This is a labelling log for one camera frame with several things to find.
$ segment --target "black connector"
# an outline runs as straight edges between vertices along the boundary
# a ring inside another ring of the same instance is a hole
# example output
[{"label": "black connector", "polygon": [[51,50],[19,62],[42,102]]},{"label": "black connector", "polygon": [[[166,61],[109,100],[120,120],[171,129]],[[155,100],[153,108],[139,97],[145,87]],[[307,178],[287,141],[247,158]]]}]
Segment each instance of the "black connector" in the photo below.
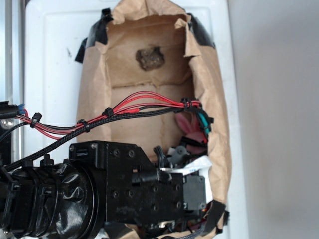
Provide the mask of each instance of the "black connector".
[{"label": "black connector", "polygon": [[19,106],[9,105],[9,101],[0,102],[0,120],[14,118],[19,112]]},{"label": "black connector", "polygon": [[110,116],[114,115],[114,111],[113,111],[113,109],[112,109],[111,107],[107,107],[107,108],[103,111],[102,114],[103,114],[103,115],[106,115],[107,117],[110,117]]},{"label": "black connector", "polygon": [[31,127],[31,128],[34,128],[35,125],[36,125],[38,122],[40,122],[41,118],[42,118],[42,114],[39,113],[39,112],[36,112],[36,113],[33,115],[33,117],[32,117],[32,123],[30,124],[30,127]]},{"label": "black connector", "polygon": [[80,119],[80,120],[78,121],[78,124],[79,124],[79,123],[81,123],[81,124],[84,125],[85,131],[86,131],[87,133],[89,133],[89,132],[91,131],[91,128],[90,128],[89,124],[88,124],[84,119]]}]

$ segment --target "pink object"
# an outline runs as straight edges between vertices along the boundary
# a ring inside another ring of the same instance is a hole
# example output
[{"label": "pink object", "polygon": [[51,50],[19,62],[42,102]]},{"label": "pink object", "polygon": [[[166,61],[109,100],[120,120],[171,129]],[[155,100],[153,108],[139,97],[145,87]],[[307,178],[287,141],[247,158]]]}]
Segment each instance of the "pink object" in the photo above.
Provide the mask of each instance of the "pink object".
[{"label": "pink object", "polygon": [[[195,114],[191,113],[191,120],[183,114],[183,113],[177,113],[175,114],[175,118],[177,121],[177,125],[179,128],[186,134],[185,137],[196,140],[199,143],[202,143],[204,141],[204,135],[200,131],[198,120],[195,116]],[[188,145],[186,147],[187,151],[189,151],[191,154],[198,154],[205,151],[204,148],[201,147],[195,147]]]}]

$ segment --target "electronic component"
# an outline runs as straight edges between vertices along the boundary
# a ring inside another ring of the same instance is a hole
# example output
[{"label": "electronic component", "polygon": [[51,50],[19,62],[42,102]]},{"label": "electronic component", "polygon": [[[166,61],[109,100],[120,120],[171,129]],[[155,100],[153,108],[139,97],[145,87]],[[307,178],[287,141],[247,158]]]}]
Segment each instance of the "electronic component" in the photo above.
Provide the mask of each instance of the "electronic component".
[{"label": "electronic component", "polygon": [[[132,103],[147,98],[160,103]],[[13,130],[30,125],[56,142],[14,163],[0,164],[0,227],[5,231],[16,237],[91,239],[104,225],[129,223],[139,226],[144,235],[156,237],[167,230],[185,231],[188,221],[201,222],[207,214],[205,178],[195,171],[183,175],[173,170],[207,154],[213,118],[199,100],[184,98],[177,102],[154,92],[136,92],[94,119],[82,119],[71,127],[42,124],[40,113],[29,118],[23,106],[1,103],[2,119],[14,117],[23,123],[8,130],[0,141]],[[106,123],[181,111],[196,115],[203,142],[182,139],[175,153],[168,156],[158,146],[156,165],[136,145],[115,142],[73,144],[69,159],[56,165],[48,155],[72,138]],[[192,154],[186,145],[203,150]],[[43,156],[40,167],[34,167],[33,161]],[[163,168],[168,166],[172,171]],[[209,233],[216,226],[225,205],[214,200],[212,205],[217,206],[210,210],[207,224],[185,238]]]}]

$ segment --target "red wire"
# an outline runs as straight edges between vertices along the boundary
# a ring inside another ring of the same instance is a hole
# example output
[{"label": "red wire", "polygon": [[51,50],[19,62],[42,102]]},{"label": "red wire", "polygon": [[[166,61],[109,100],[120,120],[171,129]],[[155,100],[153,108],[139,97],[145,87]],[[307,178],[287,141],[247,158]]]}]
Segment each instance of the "red wire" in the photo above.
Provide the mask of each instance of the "red wire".
[{"label": "red wire", "polygon": [[[139,103],[139,104],[134,104],[134,105],[130,105],[130,106],[125,106],[133,101],[136,101],[138,99],[155,99],[158,101],[162,101],[165,103]],[[193,100],[191,101],[192,105],[195,107],[199,107],[201,102],[198,100]],[[124,100],[122,100],[120,103],[118,103],[114,108],[113,108],[113,112],[114,115],[117,114],[124,114],[124,113],[136,113],[138,111],[140,111],[139,107],[144,107],[144,106],[154,106],[154,107],[175,107],[175,108],[184,108],[184,103],[183,102],[177,102],[174,100],[171,100],[165,96],[162,96],[158,93],[155,92],[151,92],[151,91],[139,91],[139,92],[135,92],[131,95],[129,95],[128,97],[126,97]],[[19,120],[22,120],[28,124],[32,123],[32,119],[29,118],[29,114],[28,111],[26,109],[25,110],[25,116],[24,115],[18,115],[17,118]],[[107,118],[108,116],[106,115],[99,115],[91,120],[89,120],[87,123],[93,123],[102,119]],[[53,135],[50,135],[49,133],[52,134],[59,134],[59,135],[66,135],[66,134],[70,134],[71,132],[84,127],[83,124],[78,123],[74,128],[72,129],[65,129],[65,130],[58,130],[58,129],[51,129],[49,127],[46,127],[42,124],[36,124],[35,125],[35,129],[38,130],[40,133],[44,134],[45,136],[58,140],[60,139],[59,137],[55,137]]]}]

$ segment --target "black cable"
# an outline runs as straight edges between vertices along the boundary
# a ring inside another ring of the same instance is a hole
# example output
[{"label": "black cable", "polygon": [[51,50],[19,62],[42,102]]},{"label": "black cable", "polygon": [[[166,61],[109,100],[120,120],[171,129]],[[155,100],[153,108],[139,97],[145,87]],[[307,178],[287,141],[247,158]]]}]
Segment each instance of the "black cable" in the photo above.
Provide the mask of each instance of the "black cable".
[{"label": "black cable", "polygon": [[193,230],[189,226],[187,226],[186,228],[190,231],[190,233],[193,233]]},{"label": "black cable", "polygon": [[159,168],[165,168],[165,167],[169,166],[169,161],[166,158],[166,155],[164,154],[163,148],[161,146],[157,146],[153,150],[158,158]]},{"label": "black cable", "polygon": [[50,129],[54,129],[54,130],[70,130],[70,129],[74,129],[76,128],[76,126],[71,126],[71,127],[58,127],[58,126],[53,126],[53,125],[48,125],[48,124],[42,124],[43,126],[50,128]]},{"label": "black cable", "polygon": [[205,227],[202,225],[200,227],[200,229],[198,229],[194,233],[191,233],[189,235],[186,235],[186,236],[183,236],[183,237],[180,237],[180,238],[175,238],[175,239],[194,239],[195,237],[201,235],[204,232],[204,230],[205,230]]},{"label": "black cable", "polygon": [[164,106],[142,106],[140,107],[140,111],[144,109],[149,109],[149,108],[163,108]]},{"label": "black cable", "polygon": [[172,237],[172,236],[165,236],[165,237],[163,237],[163,238],[161,238],[161,239],[175,239],[175,237]]},{"label": "black cable", "polygon": [[[165,113],[169,113],[169,112],[180,112],[183,109],[176,109],[174,107],[167,107],[165,109],[162,110],[157,110],[157,111],[149,111],[149,112],[138,112],[138,113],[125,113],[125,114],[120,114],[120,115],[113,115],[111,117],[108,117],[106,119],[101,119],[99,121],[96,122],[92,122],[89,124],[90,129],[93,129],[97,126],[106,124],[106,123],[110,123],[110,122],[114,122],[114,121],[118,121],[118,120],[125,120],[125,119],[131,119],[131,118],[140,118],[140,117],[150,117],[150,116],[157,116],[157,115],[161,115],[161,114],[165,114]],[[59,139],[58,141],[54,142],[53,144],[49,145],[48,147],[26,157],[23,158],[19,161],[16,161],[12,164],[6,165],[5,169],[7,171],[12,171],[15,170],[19,167],[21,167],[22,162],[27,161],[27,160],[36,160],[42,156],[44,156],[45,154],[55,150],[56,148],[58,148],[59,146],[63,145],[64,143],[70,141],[71,139],[79,136],[80,134],[84,133],[86,131],[86,129],[80,128],[77,129],[75,131],[73,131],[72,133],[64,136],[63,138]]]},{"label": "black cable", "polygon": [[0,142],[2,140],[4,140],[9,134],[11,134],[13,131],[15,131],[17,128],[20,128],[22,126],[25,126],[27,125],[28,123],[20,123],[20,124],[17,124],[16,126],[12,127],[11,129],[9,129],[7,132],[5,132],[1,137],[0,137]]}]

